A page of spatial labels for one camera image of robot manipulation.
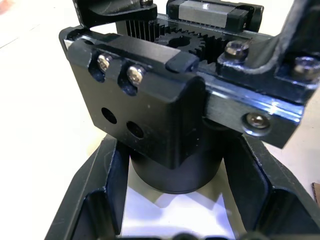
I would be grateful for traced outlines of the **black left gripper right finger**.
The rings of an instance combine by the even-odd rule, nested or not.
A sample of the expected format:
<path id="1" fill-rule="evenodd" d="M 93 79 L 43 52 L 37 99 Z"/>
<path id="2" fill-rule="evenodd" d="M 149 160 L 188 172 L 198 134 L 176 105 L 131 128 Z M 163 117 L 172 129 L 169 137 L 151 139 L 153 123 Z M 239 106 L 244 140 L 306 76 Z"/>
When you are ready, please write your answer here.
<path id="1" fill-rule="evenodd" d="M 239 136 L 228 144 L 223 158 L 246 231 L 320 238 L 320 208 L 260 140 Z"/>

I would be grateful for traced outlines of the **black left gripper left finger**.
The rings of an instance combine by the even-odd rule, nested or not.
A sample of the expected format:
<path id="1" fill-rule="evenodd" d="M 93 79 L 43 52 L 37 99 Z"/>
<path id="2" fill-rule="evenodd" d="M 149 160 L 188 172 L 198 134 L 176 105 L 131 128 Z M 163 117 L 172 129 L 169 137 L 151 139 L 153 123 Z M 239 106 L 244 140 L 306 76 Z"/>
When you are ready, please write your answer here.
<path id="1" fill-rule="evenodd" d="M 45 239 L 116 239 L 122 229 L 129 162 L 128 148 L 105 137 L 71 180 Z"/>

